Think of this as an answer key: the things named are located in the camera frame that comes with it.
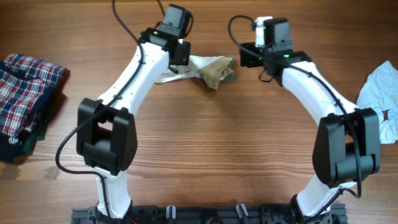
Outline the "white camouflage baby garment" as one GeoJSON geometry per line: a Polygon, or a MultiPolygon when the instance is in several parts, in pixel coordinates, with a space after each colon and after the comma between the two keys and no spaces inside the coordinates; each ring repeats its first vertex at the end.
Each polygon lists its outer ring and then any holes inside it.
{"type": "Polygon", "coordinates": [[[220,82],[233,82],[237,75],[233,71],[234,57],[215,56],[200,57],[189,56],[188,65],[172,65],[171,68],[176,69],[176,73],[170,69],[166,69],[156,83],[167,83],[177,80],[189,78],[201,78],[208,88],[218,89],[220,82]]]}

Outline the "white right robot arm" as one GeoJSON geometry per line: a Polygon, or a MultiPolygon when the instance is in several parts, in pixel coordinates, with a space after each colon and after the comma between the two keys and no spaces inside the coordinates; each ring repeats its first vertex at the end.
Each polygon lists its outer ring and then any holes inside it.
{"type": "Polygon", "coordinates": [[[318,127],[312,153],[315,174],[293,198],[297,215],[308,220],[326,213],[343,192],[360,198],[363,180],[381,165],[377,113],[347,100],[305,52],[294,51],[288,19],[266,16],[250,23],[256,39],[238,45],[241,66],[263,67],[301,102],[318,127]]]}

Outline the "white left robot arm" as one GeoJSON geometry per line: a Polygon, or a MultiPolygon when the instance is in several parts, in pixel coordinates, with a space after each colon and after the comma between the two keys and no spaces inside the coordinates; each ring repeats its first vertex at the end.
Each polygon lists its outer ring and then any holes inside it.
{"type": "Polygon", "coordinates": [[[135,115],[156,79],[175,65],[187,65],[190,43],[184,39],[193,24],[191,12],[171,4],[164,20],[138,38],[132,60],[97,100],[85,98],[78,107],[76,151],[96,176],[99,202],[89,219],[127,223],[132,200],[127,168],[137,151],[135,115]]]}

